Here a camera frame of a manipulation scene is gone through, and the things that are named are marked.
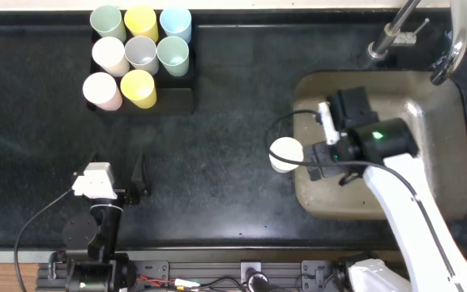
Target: black tray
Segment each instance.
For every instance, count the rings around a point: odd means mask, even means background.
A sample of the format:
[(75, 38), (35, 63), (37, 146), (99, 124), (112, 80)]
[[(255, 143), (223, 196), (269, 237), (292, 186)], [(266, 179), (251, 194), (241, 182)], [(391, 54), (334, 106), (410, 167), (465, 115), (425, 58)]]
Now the black tray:
[[(165, 31), (160, 25), (160, 14), (156, 13), (158, 23), (159, 39), (161, 41), (164, 37), (167, 37)], [(126, 44), (132, 37), (131, 32), (126, 28), (127, 39), (124, 42)], [(156, 104), (149, 109), (140, 109), (132, 101), (123, 96), (122, 106), (114, 111), (102, 110), (98, 106), (94, 105), (90, 101), (86, 101), (86, 106), (89, 110), (105, 115), (163, 115), (163, 114), (192, 114), (195, 108), (195, 51), (193, 48), (194, 43), (194, 24), (192, 24), (192, 38), (189, 46), (189, 68), (188, 72), (181, 77), (174, 77), (165, 69), (163, 64), (160, 62), (160, 69), (153, 75), (154, 84), (156, 87)], [(95, 30), (92, 31), (92, 43), (100, 40), (101, 36)], [(90, 66), (90, 74), (96, 72), (105, 72), (96, 62), (92, 59)], [(120, 81), (122, 77), (114, 77), (117, 82), (118, 88), (120, 88)]]

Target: sink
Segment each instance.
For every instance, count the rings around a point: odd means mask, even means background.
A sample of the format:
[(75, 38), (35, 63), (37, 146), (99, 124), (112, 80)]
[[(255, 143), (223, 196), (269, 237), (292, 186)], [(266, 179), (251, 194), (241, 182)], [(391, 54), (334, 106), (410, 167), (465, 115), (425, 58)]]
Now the sink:
[[(403, 118), (413, 133), (426, 179), (443, 217), (467, 214), (467, 128), (459, 88), (447, 80), (430, 82), (430, 72), (319, 72), (304, 77), (295, 88), (295, 110), (317, 110), (339, 89), (365, 86), (381, 120)], [(293, 135), (302, 145), (325, 140), (322, 126), (308, 114), (293, 117)], [(336, 219), (384, 219), (378, 201), (362, 179), (340, 187), (342, 174), (312, 182), (305, 167), (295, 170), (295, 191), (311, 214)]]

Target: white wall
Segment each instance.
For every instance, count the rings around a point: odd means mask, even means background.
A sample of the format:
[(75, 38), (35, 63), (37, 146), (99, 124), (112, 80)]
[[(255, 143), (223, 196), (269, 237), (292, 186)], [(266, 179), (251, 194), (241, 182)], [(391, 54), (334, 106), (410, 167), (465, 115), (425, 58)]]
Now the white wall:
[[(0, 11), (92, 10), (105, 4), (127, 9), (148, 4), (154, 9), (390, 8), (406, 0), (0, 0)], [(448, 0), (422, 0), (418, 7), (448, 7)]]

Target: white cup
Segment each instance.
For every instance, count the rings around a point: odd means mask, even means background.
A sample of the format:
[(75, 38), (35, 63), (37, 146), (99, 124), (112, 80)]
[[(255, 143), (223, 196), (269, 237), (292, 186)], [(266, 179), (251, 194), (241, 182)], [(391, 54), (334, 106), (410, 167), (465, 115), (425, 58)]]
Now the white cup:
[(172, 76), (183, 76), (188, 71), (189, 50), (186, 42), (177, 36), (168, 36), (158, 43), (158, 58)]
[(88, 101), (103, 110), (118, 110), (122, 105), (122, 94), (117, 83), (113, 76), (104, 72), (91, 74), (84, 81), (82, 93)]
[(116, 37), (102, 37), (92, 50), (93, 60), (114, 77), (123, 77), (129, 71), (126, 49)]
[[(277, 156), (289, 159), (291, 161), (304, 160), (302, 145), (296, 139), (290, 137), (282, 137), (275, 140), (272, 146), (270, 146), (270, 150), (272, 150), (272, 152)], [(272, 163), (273, 169), (281, 174), (287, 173), (298, 167), (298, 165), (292, 165), (290, 163), (280, 161), (273, 157), (271, 154), (269, 155), (269, 161)]]
[(167, 8), (161, 12), (160, 24), (168, 37), (181, 37), (188, 44), (192, 38), (192, 15), (186, 8)]
[(89, 23), (102, 37), (116, 37), (126, 41), (126, 29), (122, 21), (122, 13), (112, 5), (100, 6), (89, 16)]
[(156, 51), (156, 44), (146, 36), (135, 36), (126, 43), (127, 61), (134, 68), (147, 71), (151, 75), (155, 75), (160, 67)]

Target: green light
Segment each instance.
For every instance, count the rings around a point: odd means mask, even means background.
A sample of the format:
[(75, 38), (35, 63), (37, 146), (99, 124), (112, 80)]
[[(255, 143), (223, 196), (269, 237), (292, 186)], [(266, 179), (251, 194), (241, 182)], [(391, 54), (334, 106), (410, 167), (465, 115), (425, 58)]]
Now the green light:
[(372, 132), (372, 136), (373, 136), (374, 139), (376, 139), (376, 140), (379, 140), (379, 139), (381, 139), (381, 138), (384, 137), (384, 135), (381, 134), (381, 133), (379, 133), (378, 131), (373, 131), (373, 132)]

